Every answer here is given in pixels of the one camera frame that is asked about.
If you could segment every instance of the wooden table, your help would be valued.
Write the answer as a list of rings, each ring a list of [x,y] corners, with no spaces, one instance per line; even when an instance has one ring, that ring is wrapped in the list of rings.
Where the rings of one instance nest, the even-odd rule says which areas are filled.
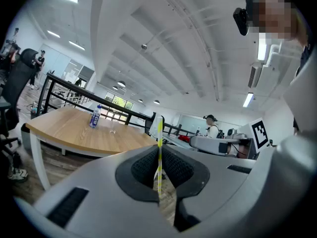
[[[30,129],[32,155],[44,189],[49,189],[41,153],[40,140],[79,154],[105,157],[157,142],[140,129],[100,118],[91,128],[91,114],[79,109],[64,107],[41,115],[26,123]],[[116,133],[111,133],[112,126]]]

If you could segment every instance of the person in white shirt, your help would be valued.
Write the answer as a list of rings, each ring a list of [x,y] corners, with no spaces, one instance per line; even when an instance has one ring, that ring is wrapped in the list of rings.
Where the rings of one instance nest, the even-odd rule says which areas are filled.
[[[209,115],[207,117],[204,117],[206,119],[207,125],[209,125],[207,131],[207,136],[211,138],[217,138],[217,135],[219,133],[218,126],[214,123],[215,121],[218,121],[213,115]]]

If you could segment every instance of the black railing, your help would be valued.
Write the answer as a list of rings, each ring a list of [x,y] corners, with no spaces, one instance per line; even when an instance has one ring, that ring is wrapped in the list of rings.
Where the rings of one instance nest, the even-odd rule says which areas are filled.
[[[62,87],[65,87],[66,90],[65,91],[57,90],[57,91],[53,92],[55,84],[58,84]],[[137,117],[137,118],[142,119],[144,121],[151,120],[151,118],[149,116],[134,112],[132,110],[118,106],[112,102],[106,101],[105,99],[102,99],[102,98],[94,95],[93,93],[85,90],[84,88],[78,87],[70,82],[67,82],[65,80],[60,79],[59,77],[57,77],[53,74],[47,73],[47,77],[45,79],[45,82],[44,82],[44,85],[42,87],[42,91],[40,94],[40,98],[39,98],[37,116],[47,113],[49,108],[57,109],[58,107],[56,107],[52,103],[50,103],[51,100],[56,99],[56,98],[64,101],[61,105],[65,106],[66,104],[70,104],[73,107],[79,107],[81,109],[90,111],[91,113],[93,112],[92,109],[86,108],[86,107],[82,106],[81,104],[84,104],[84,103],[91,101],[91,100],[95,101],[95,102],[100,103],[102,105],[102,109],[107,110],[107,111],[111,110],[111,113],[113,113],[113,116],[120,115],[120,117],[121,116],[125,117],[126,120],[122,120],[122,119],[120,119],[120,117],[114,118],[112,116],[108,116],[108,115],[105,115],[102,113],[101,113],[101,116],[106,117],[106,118],[111,118],[112,120],[124,122],[125,125],[131,124],[134,126],[145,128],[145,126],[143,126],[143,125],[130,122],[131,117]],[[45,104],[44,104],[44,108],[42,109],[41,106],[42,106],[43,101],[45,101]],[[164,131],[164,132],[167,132],[168,134],[172,133],[172,129],[176,130],[176,133],[175,133],[176,135],[178,135],[180,131],[186,133],[186,135],[195,134],[193,132],[181,129],[181,124],[179,127],[175,127],[175,126],[169,125],[167,123],[164,123],[164,127],[169,128],[169,131]]]

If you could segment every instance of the sneaker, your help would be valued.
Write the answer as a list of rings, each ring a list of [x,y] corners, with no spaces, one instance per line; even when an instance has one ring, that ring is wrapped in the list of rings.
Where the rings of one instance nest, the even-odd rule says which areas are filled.
[[[28,172],[25,169],[16,169],[12,167],[11,175],[8,176],[9,180],[16,182],[24,182],[28,177]]]

